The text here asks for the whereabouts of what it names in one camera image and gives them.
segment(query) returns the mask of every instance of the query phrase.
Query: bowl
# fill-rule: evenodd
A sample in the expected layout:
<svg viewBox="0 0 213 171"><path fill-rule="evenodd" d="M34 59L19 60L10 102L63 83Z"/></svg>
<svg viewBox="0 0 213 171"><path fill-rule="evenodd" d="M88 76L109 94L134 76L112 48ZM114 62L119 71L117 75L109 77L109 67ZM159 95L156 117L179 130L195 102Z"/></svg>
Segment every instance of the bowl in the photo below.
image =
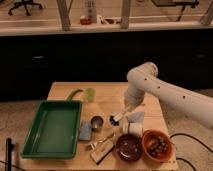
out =
<svg viewBox="0 0 213 171"><path fill-rule="evenodd" d="M136 162L142 155L141 138L131 134L121 135L115 144L115 151L122 160Z"/></svg>
<svg viewBox="0 0 213 171"><path fill-rule="evenodd" d="M142 137L144 153L153 161L167 162L173 153L169 137L159 130L147 130Z"/></svg>

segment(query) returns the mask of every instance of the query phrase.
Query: black cable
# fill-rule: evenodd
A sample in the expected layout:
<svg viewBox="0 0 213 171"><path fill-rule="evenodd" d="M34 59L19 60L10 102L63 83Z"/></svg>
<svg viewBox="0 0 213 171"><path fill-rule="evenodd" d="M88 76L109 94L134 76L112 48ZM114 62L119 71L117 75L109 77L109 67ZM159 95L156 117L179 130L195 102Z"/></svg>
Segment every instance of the black cable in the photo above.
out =
<svg viewBox="0 0 213 171"><path fill-rule="evenodd" d="M3 163L3 164L5 164L5 165L8 165L7 162L2 161L2 160L0 160L0 163ZM15 166L15 165L12 165L12 164L11 164L11 166L12 166L12 167L15 167L16 169L19 169L19 170L22 170L22 171L26 171L25 169L22 169L22 168L20 168L20 167L18 167L18 166Z"/></svg>
<svg viewBox="0 0 213 171"><path fill-rule="evenodd" d="M186 133L177 133L177 134L171 135L170 138L173 138L173 137L178 136L178 135L183 135L183 136L190 137L190 138L196 140L196 141L199 142L201 145L203 145L204 147L206 147L211 153L213 153L213 150L212 150L210 147L208 147L206 144L204 144L202 141L200 141L199 139L195 138L195 137L192 136L192 135L189 135L189 134L186 134Z"/></svg>
<svg viewBox="0 0 213 171"><path fill-rule="evenodd" d="M179 135L192 138L193 140L199 142L202 146L204 146L205 148L207 148L211 153L213 153L213 150L210 147L208 147L206 144L204 144L202 141L200 141L199 139L195 138L192 135L189 135L189 134L186 134L186 133L176 133L176 134L171 135L170 138L173 138L173 137L179 136ZM185 163L187 163L188 165L190 165L194 171L196 171L196 168L194 167L194 165L192 163L190 163L188 160L180 158L180 157L177 157L177 160L184 161Z"/></svg>
<svg viewBox="0 0 213 171"><path fill-rule="evenodd" d="M196 170L196 168L193 166L193 164L192 164L192 163L190 163L188 160L183 159L183 158L180 158L180 157L177 157L177 160L184 161L184 162L185 162L185 163L187 163L189 166L191 166L191 167L192 167L192 169L193 169L194 171L197 171L197 170Z"/></svg>

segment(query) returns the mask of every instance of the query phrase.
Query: cabinet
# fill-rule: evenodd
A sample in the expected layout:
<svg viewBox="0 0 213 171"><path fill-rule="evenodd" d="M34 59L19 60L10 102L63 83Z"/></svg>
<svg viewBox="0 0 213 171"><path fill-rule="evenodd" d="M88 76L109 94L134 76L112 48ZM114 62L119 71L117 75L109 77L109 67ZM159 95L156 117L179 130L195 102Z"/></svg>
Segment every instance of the cabinet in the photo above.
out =
<svg viewBox="0 0 213 171"><path fill-rule="evenodd" d="M212 88L212 29L0 37L0 100L45 99L53 81L126 81L152 61L159 78Z"/></svg>

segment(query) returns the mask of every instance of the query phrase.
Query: green tray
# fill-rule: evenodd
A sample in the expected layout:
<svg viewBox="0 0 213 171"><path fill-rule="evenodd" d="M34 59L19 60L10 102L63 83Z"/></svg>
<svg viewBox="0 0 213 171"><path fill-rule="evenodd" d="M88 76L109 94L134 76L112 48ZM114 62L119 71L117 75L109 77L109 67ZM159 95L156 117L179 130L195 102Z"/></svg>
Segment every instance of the green tray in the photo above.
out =
<svg viewBox="0 0 213 171"><path fill-rule="evenodd" d="M74 157L81 106L80 101L42 101L26 137L22 158Z"/></svg>

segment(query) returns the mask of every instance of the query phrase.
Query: wooden board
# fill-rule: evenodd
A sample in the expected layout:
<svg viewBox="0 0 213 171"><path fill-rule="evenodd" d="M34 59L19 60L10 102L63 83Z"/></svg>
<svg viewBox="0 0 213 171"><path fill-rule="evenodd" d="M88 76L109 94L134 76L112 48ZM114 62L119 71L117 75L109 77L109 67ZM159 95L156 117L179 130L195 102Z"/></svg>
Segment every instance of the wooden board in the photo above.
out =
<svg viewBox="0 0 213 171"><path fill-rule="evenodd" d="M92 140L106 136L109 131L117 129L110 125L109 116L113 112L119 112L124 107L124 92L127 83L83 83L83 82L54 82L48 95L48 100L65 100L69 93L77 88L94 88L96 90L95 101L83 102L81 121L89 121L94 115L104 118L104 126L101 133L93 133ZM74 99L83 100L83 93L79 93ZM136 111L145 113L143 128L159 129L168 134L168 130L162 115L159 101L154 96L145 93L144 102ZM29 160L20 159L20 167L26 170L177 170L175 154L167 163L154 163L145 155L135 163L122 161L115 151L112 151L99 165L90 158L90 152L85 151L87 143L79 141L76 156L70 160Z"/></svg>

